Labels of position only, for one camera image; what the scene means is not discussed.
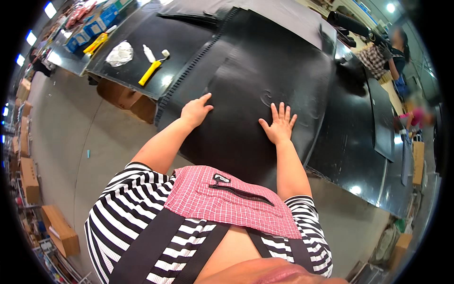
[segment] lip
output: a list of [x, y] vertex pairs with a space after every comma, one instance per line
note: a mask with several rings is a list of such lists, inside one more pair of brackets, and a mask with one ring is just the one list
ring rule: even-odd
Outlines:
[[303, 267], [296, 264], [289, 264], [273, 269], [271, 272], [267, 273], [265, 276], [261, 277], [253, 284], [276, 283], [295, 273], [309, 274], [309, 272], [307, 272], [307, 270]]

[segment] striped shirt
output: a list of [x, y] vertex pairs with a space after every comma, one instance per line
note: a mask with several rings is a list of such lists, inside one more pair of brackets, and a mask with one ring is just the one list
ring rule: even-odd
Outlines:
[[[148, 166], [132, 162], [115, 175], [90, 210], [85, 236], [94, 270], [101, 283], [109, 283], [116, 263], [131, 243], [163, 209], [176, 176], [169, 177]], [[314, 272], [325, 277], [332, 273], [331, 251], [318, 221], [311, 197], [294, 196], [285, 201], [301, 232]], [[150, 269], [150, 283], [172, 283], [216, 223], [186, 218], [158, 261]], [[294, 263], [285, 237], [261, 232], [261, 239], [272, 257]]]

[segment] apron strap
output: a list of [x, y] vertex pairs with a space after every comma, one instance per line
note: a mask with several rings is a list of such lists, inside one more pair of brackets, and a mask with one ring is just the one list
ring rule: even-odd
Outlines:
[[262, 256], [264, 259], [270, 258], [271, 253], [263, 243], [262, 237], [260, 236], [260, 232], [252, 228], [246, 228], [246, 231], [249, 237], [251, 238], [251, 241], [254, 243], [254, 246], [260, 253], [260, 256]]
[[202, 245], [198, 248], [193, 257], [184, 266], [184, 269], [178, 274], [172, 284], [194, 283], [203, 269], [214, 250], [220, 244], [225, 234], [230, 228], [230, 224], [207, 222], [207, 224], [216, 224], [216, 227], [210, 232]]
[[288, 239], [291, 253], [293, 254], [293, 260], [295, 264], [304, 267], [307, 272], [314, 273], [314, 266], [312, 265], [311, 256], [307, 251], [306, 245], [304, 245], [301, 239]]
[[142, 283], [178, 232], [184, 217], [163, 208], [121, 256], [109, 284]]

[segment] finger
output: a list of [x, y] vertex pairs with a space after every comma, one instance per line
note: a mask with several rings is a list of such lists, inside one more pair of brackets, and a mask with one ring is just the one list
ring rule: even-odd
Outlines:
[[285, 110], [285, 121], [289, 122], [290, 121], [290, 106], [288, 105]]
[[271, 115], [273, 116], [273, 121], [279, 119], [279, 115], [277, 114], [276, 105], [274, 103], [271, 104]]
[[208, 113], [208, 112], [210, 112], [212, 109], [214, 109], [214, 106], [212, 106], [212, 105], [206, 105], [203, 109], [205, 110], [206, 113]]
[[268, 131], [268, 129], [270, 128], [270, 126], [268, 125], [268, 123], [263, 119], [263, 118], [260, 118], [258, 120], [258, 123], [260, 123], [260, 125], [262, 126], [263, 130], [265, 131], [265, 133]]
[[293, 126], [295, 125], [295, 122], [296, 122], [296, 119], [297, 119], [297, 115], [293, 115], [291, 120], [290, 120], [290, 127], [293, 128]]
[[203, 102], [203, 104], [206, 104], [210, 98], [211, 98], [211, 93], [208, 93], [208, 94], [201, 96], [200, 100]]
[[279, 104], [279, 119], [284, 119], [284, 102]]

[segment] gray floor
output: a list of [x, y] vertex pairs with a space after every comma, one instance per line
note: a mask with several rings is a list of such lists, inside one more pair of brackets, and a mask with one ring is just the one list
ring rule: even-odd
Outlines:
[[[62, 69], [52, 78], [38, 72], [29, 101], [33, 105], [31, 154], [38, 163], [43, 202], [58, 205], [76, 230], [81, 253], [69, 261], [87, 274], [93, 271], [84, 237], [88, 212], [113, 175], [156, 134], [156, 128], [102, 100], [86, 77]], [[188, 164], [177, 157], [169, 172]], [[324, 180], [310, 183], [333, 254], [333, 276], [345, 277], [358, 260], [369, 258], [389, 214]], [[94, 272], [90, 279], [98, 282]]]

